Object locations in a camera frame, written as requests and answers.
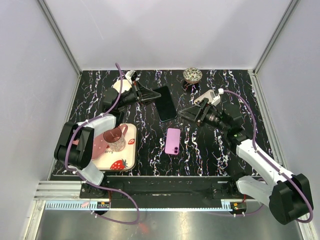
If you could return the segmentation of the black smartphone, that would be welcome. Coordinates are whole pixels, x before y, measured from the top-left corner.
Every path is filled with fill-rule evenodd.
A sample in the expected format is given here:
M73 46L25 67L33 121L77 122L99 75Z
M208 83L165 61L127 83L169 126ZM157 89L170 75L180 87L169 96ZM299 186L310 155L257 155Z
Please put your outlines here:
M161 97L154 101L160 122L167 122L177 117L177 111L168 86L154 89Z

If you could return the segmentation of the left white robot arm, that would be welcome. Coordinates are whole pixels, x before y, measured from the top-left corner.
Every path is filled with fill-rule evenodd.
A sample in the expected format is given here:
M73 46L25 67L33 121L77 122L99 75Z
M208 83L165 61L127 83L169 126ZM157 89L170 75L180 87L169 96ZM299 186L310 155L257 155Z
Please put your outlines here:
M54 158L63 163L66 170L76 171L84 181L91 184L90 192L95 197L103 198L108 193L108 186L102 182L104 174L92 162L94 140L123 122L124 113L119 108L134 103L148 105L160 97L160 93L144 87L137 80L124 92L113 87L106 88L99 115L83 122L68 121L64 124Z

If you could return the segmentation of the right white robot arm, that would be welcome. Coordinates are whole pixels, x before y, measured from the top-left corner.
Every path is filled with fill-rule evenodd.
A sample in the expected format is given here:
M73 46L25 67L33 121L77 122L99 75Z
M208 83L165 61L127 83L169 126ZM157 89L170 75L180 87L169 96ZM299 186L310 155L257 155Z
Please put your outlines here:
M243 128L240 114L234 110L218 109L204 98L198 104L180 110L183 119L218 129L229 150L247 162L262 177L258 181L249 175L238 174L227 185L228 195L239 198L247 195L267 206L281 224L301 221L309 215L313 219L313 200L308 178L293 174L267 155L255 142L252 134Z

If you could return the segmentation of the purple smartphone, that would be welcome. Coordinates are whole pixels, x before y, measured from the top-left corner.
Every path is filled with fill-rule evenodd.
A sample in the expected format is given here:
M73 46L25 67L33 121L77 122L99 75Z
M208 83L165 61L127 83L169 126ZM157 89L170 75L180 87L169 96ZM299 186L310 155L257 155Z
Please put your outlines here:
M180 149L181 130L168 128L165 139L164 152L168 155L177 155Z

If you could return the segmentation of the pink phone case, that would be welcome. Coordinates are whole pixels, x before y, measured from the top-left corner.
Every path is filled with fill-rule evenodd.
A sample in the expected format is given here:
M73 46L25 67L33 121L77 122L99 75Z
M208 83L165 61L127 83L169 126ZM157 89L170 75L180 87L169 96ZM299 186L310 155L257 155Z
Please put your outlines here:
M208 101L211 103L215 97L216 97L216 94L215 94L214 90L211 89L211 90L206 91L202 95L200 95L198 98L196 98L193 101L193 103L199 104L203 99L208 99Z

